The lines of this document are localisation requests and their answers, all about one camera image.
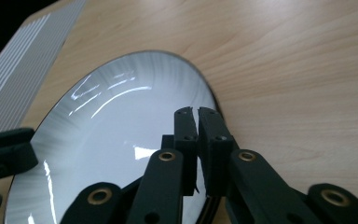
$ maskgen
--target wooden table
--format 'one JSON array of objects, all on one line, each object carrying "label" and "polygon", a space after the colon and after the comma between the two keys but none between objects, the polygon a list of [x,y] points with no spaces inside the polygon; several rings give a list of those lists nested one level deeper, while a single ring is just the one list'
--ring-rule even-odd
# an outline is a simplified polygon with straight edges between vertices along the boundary
[{"label": "wooden table", "polygon": [[[144,49],[195,64],[240,147],[291,187],[358,196],[358,1],[88,1],[22,125],[36,128],[93,69]],[[215,223],[228,222],[221,207]]]}]

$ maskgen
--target ribbed mat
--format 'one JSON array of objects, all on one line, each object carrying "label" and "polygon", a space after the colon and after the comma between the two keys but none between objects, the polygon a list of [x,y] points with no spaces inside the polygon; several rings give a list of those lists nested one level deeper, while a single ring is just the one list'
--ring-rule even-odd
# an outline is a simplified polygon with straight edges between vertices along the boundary
[{"label": "ribbed mat", "polygon": [[0,53],[0,132],[20,126],[85,2],[21,27]]}]

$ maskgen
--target wood grain surface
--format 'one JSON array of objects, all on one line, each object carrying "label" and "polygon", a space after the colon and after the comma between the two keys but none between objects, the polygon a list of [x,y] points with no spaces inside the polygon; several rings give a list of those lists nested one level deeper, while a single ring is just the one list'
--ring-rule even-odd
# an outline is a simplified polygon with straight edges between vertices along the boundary
[{"label": "wood grain surface", "polygon": [[[240,147],[291,187],[358,196],[358,1],[88,1],[22,126],[37,128],[90,71],[145,49],[195,64]],[[214,223],[228,222],[221,207]]]}]

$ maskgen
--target white plate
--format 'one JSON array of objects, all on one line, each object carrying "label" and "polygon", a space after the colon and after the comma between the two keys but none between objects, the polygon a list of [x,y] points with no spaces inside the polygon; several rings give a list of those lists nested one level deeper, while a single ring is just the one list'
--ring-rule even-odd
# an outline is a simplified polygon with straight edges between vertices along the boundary
[{"label": "white plate", "polygon": [[[161,51],[142,51],[106,63],[82,78],[52,108],[32,145],[39,164],[16,175],[6,223],[60,223],[84,188],[110,182],[124,188],[142,176],[161,136],[173,134],[173,112],[215,109],[198,70]],[[195,223],[205,204],[200,163],[198,188],[185,197],[183,222]]]}]

